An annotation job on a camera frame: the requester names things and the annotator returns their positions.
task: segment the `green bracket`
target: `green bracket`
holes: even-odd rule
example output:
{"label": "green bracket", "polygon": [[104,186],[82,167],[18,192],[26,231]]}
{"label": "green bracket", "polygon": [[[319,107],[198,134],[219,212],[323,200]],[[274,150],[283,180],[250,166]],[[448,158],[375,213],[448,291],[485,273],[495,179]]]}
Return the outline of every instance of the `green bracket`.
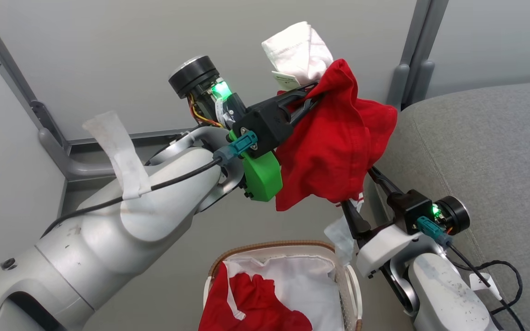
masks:
{"label": "green bracket", "polygon": [[[230,131],[229,137],[232,141],[237,140],[234,132]],[[247,152],[241,154],[242,167],[247,188],[251,200],[270,201],[283,186],[282,168],[273,152],[266,153],[258,159],[252,159]]]}

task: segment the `red cloth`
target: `red cloth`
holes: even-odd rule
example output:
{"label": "red cloth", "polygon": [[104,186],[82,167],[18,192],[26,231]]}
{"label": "red cloth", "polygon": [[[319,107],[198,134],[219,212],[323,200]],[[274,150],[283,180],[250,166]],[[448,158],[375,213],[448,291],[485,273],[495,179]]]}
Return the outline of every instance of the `red cloth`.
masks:
{"label": "red cloth", "polygon": [[330,65],[307,97],[322,93],[320,103],[276,150],[283,180],[277,211],[311,194],[332,203],[357,200],[366,172],[383,155],[396,127],[394,107],[357,98],[357,81],[344,59]]}
{"label": "red cloth", "polygon": [[242,320],[234,318],[228,305],[228,274],[221,263],[198,331],[312,331],[307,317],[296,310],[289,310],[275,296],[271,279],[258,274],[251,280],[247,273],[239,273],[230,279],[237,309],[246,314]]}

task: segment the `basket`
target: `basket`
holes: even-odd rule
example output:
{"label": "basket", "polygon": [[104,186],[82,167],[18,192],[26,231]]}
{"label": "basket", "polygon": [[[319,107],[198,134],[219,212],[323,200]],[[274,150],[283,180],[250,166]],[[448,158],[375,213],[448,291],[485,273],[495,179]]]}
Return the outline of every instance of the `basket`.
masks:
{"label": "basket", "polygon": [[361,331],[362,328],[362,299],[359,281],[351,265],[345,267],[334,254],[334,247],[323,241],[316,240],[291,240],[291,241],[272,241],[255,245],[247,245],[231,249],[216,259],[208,279],[204,285],[204,307],[208,299],[208,292],[212,287],[212,280],[218,273],[221,262],[233,257],[252,257],[264,262],[268,258],[280,256],[311,255],[319,256],[331,260],[337,270],[336,283],[339,285],[339,295],[341,301],[341,311],[343,313],[343,322],[345,331]]}

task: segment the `gray fabric upholstery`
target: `gray fabric upholstery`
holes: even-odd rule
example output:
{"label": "gray fabric upholstery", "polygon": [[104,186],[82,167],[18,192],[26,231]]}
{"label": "gray fabric upholstery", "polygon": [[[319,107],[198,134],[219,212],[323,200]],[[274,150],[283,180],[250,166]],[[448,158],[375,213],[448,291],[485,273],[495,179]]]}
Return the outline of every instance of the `gray fabric upholstery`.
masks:
{"label": "gray fabric upholstery", "polygon": [[[530,330],[530,84],[459,92],[408,107],[376,166],[404,191],[463,201],[472,224],[455,245],[476,265],[496,259],[518,268],[524,291],[514,310]],[[505,266],[487,272],[512,300],[514,273]],[[490,295],[480,297],[490,309],[499,306]],[[496,317],[505,330],[517,330],[507,312]]]}

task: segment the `cable connector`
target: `cable connector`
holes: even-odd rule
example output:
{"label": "cable connector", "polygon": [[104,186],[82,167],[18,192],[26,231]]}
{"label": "cable connector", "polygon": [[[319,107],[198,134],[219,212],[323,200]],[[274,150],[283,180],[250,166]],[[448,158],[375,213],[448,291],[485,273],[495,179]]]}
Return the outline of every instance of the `cable connector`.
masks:
{"label": "cable connector", "polygon": [[218,157],[222,161],[218,163],[219,166],[229,164],[232,159],[239,157],[242,153],[247,151],[251,146],[257,143],[257,135],[255,132],[247,131],[237,140],[230,143],[230,145],[220,147],[214,152],[214,160]]}
{"label": "cable connector", "polygon": [[431,237],[439,245],[448,247],[451,243],[453,243],[453,237],[446,234],[443,229],[435,224],[435,222],[429,220],[429,218],[420,216],[416,220],[416,224],[422,233]]}

